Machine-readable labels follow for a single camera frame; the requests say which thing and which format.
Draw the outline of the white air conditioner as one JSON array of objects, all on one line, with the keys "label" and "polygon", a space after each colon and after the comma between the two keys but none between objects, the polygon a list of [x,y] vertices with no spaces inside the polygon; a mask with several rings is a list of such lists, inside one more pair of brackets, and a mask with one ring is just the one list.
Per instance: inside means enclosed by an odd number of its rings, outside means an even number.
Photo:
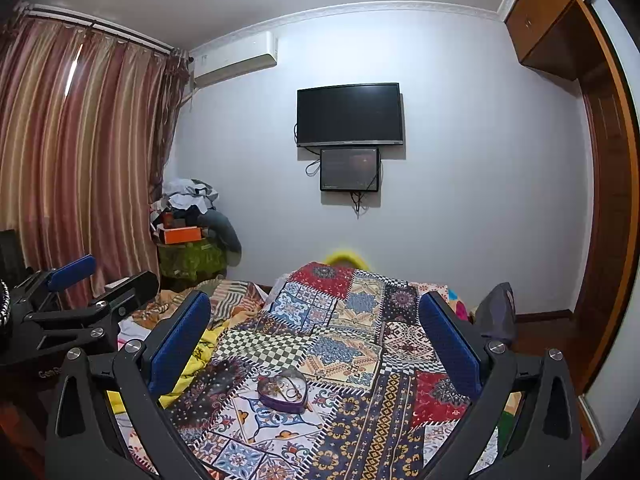
[{"label": "white air conditioner", "polygon": [[194,84],[205,88],[277,64],[277,38],[261,32],[194,55]]}]

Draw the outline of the small black wall panel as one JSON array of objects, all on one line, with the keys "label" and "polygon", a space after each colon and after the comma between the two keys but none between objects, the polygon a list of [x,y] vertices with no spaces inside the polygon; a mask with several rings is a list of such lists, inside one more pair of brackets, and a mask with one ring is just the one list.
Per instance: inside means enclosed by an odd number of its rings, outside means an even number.
[{"label": "small black wall panel", "polygon": [[320,151],[322,192],[376,193],[379,187],[378,148],[324,148]]}]

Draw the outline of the orange box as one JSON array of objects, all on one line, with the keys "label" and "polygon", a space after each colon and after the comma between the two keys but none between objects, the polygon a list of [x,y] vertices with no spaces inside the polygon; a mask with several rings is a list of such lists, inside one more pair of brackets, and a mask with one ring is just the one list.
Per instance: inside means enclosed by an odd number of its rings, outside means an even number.
[{"label": "orange box", "polygon": [[202,239],[202,231],[197,226],[170,229],[160,226],[157,230],[157,234],[160,237],[160,242],[164,245],[193,243]]}]

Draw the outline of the yellow cartoon blanket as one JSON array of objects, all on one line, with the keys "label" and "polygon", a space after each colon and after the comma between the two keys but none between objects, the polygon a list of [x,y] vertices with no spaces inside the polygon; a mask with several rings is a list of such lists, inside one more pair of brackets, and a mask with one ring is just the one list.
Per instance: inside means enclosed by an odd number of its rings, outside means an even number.
[{"label": "yellow cartoon blanket", "polygon": [[152,364],[150,393],[157,393],[162,408],[169,408],[191,385],[196,374],[204,370],[212,359],[220,337],[228,330],[227,323],[206,328],[195,339],[179,342],[173,334],[168,346]]}]

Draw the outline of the wooden overhead cabinet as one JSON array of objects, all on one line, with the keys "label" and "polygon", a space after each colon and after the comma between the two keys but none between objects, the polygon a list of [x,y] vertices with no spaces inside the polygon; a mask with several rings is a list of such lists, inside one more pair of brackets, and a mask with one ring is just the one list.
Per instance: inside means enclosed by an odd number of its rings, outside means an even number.
[{"label": "wooden overhead cabinet", "polygon": [[533,70],[573,81],[605,62],[578,0],[516,0],[506,28],[518,62]]}]

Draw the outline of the colourful patchwork bedspread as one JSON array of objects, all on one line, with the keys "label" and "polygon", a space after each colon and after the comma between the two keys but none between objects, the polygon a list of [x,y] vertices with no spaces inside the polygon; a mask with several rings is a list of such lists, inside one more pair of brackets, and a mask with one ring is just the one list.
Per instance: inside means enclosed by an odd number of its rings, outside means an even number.
[{"label": "colourful patchwork bedspread", "polygon": [[[471,403],[420,326],[419,302],[436,292],[459,318],[464,304],[445,285],[318,262],[259,290],[262,310],[218,322],[228,330],[212,359],[164,408],[209,475],[416,478]],[[257,392],[290,366],[308,385],[301,415]]]}]

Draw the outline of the striped brown pillow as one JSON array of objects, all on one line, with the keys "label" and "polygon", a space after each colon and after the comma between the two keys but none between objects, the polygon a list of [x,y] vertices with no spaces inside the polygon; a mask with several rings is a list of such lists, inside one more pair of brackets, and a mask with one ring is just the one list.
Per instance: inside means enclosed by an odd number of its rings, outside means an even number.
[{"label": "striped brown pillow", "polygon": [[198,290],[209,299],[210,327],[240,312],[255,314],[265,305],[262,293],[252,282],[215,278],[198,284]]}]

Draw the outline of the purple heart-shaped jewelry box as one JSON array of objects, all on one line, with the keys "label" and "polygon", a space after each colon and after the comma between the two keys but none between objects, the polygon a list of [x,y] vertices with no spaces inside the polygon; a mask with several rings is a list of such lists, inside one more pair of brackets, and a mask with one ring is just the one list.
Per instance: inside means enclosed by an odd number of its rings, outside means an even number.
[{"label": "purple heart-shaped jewelry box", "polygon": [[301,415],[306,410],[308,385],[305,376],[290,366],[271,377],[258,380],[260,402],[278,412]]}]

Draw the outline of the black wall television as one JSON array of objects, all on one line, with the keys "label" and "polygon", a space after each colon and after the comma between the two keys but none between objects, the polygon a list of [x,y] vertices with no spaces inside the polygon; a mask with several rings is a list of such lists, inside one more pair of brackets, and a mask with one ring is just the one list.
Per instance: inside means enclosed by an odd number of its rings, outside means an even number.
[{"label": "black wall television", "polygon": [[398,82],[299,89],[296,144],[300,148],[404,143]]}]

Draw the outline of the dark grey bag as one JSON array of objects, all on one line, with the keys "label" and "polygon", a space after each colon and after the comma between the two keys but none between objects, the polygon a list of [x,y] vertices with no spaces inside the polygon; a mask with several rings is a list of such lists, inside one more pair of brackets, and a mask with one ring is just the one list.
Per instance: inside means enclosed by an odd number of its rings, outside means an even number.
[{"label": "dark grey bag", "polygon": [[488,339],[511,347],[518,331],[515,326],[515,301],[509,282],[496,285],[480,302],[474,313],[474,326]]}]

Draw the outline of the green patterned storage box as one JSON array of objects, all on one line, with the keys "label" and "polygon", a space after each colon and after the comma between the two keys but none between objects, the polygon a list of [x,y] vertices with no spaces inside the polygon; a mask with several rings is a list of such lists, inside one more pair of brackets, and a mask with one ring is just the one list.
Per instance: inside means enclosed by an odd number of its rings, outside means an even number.
[{"label": "green patterned storage box", "polygon": [[226,272],[226,252],[209,240],[186,244],[158,244],[160,273],[166,278],[194,282]]}]

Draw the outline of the wooden door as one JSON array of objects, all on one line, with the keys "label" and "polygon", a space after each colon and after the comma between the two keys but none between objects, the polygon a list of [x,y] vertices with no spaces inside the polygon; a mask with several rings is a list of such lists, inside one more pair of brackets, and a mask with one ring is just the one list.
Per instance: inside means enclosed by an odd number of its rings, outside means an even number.
[{"label": "wooden door", "polygon": [[630,297],[639,252],[639,141],[636,109],[620,59],[596,12],[582,11],[601,51],[579,77],[591,136],[593,215],[587,266],[576,315],[587,335],[585,370],[574,380],[585,393],[602,370]]}]

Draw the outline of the pile of grey-white clothes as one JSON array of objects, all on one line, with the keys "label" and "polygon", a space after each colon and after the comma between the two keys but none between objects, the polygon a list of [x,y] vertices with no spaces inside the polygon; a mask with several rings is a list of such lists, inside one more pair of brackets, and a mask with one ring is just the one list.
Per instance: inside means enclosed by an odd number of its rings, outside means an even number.
[{"label": "pile of grey-white clothes", "polygon": [[174,179],[163,184],[160,199],[151,205],[151,226],[165,223],[170,215],[169,226],[198,226],[218,229],[229,223],[228,218],[216,211],[214,206],[218,192],[208,183],[198,179]]}]

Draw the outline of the striped red-brown curtain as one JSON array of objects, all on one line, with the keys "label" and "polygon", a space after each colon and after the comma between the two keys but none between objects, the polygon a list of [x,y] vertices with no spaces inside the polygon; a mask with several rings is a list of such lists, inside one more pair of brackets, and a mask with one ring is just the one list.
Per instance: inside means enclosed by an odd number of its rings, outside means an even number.
[{"label": "striped red-brown curtain", "polygon": [[64,307],[157,270],[151,207],[188,78],[180,51],[24,13],[3,26],[1,225],[31,268],[96,259]]}]

